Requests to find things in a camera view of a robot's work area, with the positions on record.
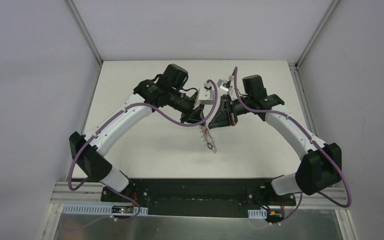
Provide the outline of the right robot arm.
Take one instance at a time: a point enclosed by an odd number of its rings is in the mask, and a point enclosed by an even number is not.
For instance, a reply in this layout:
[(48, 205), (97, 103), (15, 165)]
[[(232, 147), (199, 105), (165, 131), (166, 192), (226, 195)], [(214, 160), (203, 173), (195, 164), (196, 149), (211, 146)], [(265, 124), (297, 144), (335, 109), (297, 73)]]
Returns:
[(302, 192), (313, 195), (341, 181), (338, 169), (342, 166), (342, 150), (336, 143), (327, 144), (304, 127), (297, 126), (285, 102), (276, 94), (269, 95), (262, 77), (251, 75), (242, 80), (245, 94), (233, 99), (234, 83), (231, 78), (221, 79), (217, 85), (226, 91), (209, 129), (235, 126), (238, 117), (258, 110), (260, 119), (272, 126), (289, 143), (300, 159), (295, 173), (270, 181), (264, 190), (264, 200), (276, 205), (284, 195)]

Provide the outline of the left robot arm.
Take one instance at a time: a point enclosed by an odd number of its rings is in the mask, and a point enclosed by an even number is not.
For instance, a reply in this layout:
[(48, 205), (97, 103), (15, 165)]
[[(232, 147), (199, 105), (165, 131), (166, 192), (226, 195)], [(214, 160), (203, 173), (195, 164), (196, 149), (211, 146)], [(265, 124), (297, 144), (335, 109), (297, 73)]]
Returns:
[(87, 180), (113, 189), (114, 197), (120, 202), (129, 201), (133, 195), (130, 179), (107, 161), (105, 155), (135, 124), (153, 112), (178, 126), (205, 125), (208, 118), (204, 116), (204, 106), (214, 106), (217, 96), (214, 82), (207, 80), (203, 87), (188, 96), (184, 89), (188, 79), (189, 73), (184, 68), (169, 64), (162, 74), (141, 81), (127, 100), (102, 123), (83, 134), (72, 133), (69, 145), (73, 163), (68, 181), (72, 182), (74, 168), (78, 166)]

